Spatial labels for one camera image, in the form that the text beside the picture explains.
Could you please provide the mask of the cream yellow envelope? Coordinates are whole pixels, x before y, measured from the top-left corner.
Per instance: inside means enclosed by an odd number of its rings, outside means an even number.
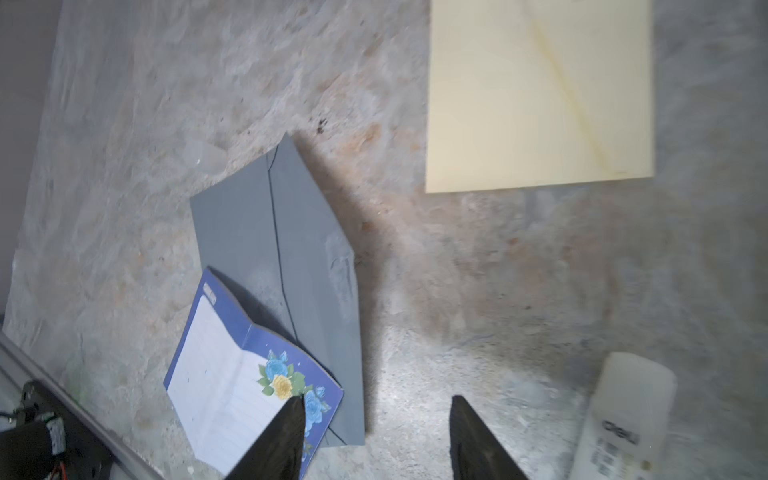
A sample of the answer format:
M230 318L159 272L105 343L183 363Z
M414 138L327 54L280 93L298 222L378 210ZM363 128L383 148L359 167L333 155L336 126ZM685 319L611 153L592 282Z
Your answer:
M648 1L435 1L425 189L654 173Z

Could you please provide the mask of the white glue stick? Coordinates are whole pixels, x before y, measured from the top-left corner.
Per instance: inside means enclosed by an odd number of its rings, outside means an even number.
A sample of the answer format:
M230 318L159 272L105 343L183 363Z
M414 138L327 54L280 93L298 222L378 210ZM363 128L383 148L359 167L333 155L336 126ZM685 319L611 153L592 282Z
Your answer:
M652 479L676 390L677 377L669 368L632 353L609 354L590 399L569 477Z

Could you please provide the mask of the blue floral notepad card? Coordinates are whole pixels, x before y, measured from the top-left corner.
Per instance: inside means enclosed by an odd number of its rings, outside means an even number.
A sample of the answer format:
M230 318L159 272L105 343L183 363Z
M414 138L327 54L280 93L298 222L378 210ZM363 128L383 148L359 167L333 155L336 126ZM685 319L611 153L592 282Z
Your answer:
M305 399L305 474L344 396L308 353L255 324L210 269L202 273L164 387L195 457L221 474L296 396Z

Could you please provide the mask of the grey envelope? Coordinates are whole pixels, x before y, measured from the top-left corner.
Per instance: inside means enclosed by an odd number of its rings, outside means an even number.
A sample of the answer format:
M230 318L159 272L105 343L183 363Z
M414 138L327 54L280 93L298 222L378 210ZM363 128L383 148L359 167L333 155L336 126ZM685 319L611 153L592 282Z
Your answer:
M290 135L190 200L200 263L340 385L327 447L365 443L354 251Z

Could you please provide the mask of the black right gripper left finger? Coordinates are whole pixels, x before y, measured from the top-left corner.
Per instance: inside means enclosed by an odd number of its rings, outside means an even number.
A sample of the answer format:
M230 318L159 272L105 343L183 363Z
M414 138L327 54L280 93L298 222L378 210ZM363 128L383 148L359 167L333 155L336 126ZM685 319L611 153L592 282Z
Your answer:
M304 397L286 401L226 480L299 480L305 432Z

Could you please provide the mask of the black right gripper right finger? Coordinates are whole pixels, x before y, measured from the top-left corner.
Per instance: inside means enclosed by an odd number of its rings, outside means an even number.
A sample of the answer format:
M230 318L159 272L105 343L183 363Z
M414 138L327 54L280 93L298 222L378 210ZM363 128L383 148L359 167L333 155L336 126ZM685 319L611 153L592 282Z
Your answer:
M455 480L527 480L528 477L461 395L452 397L450 457Z

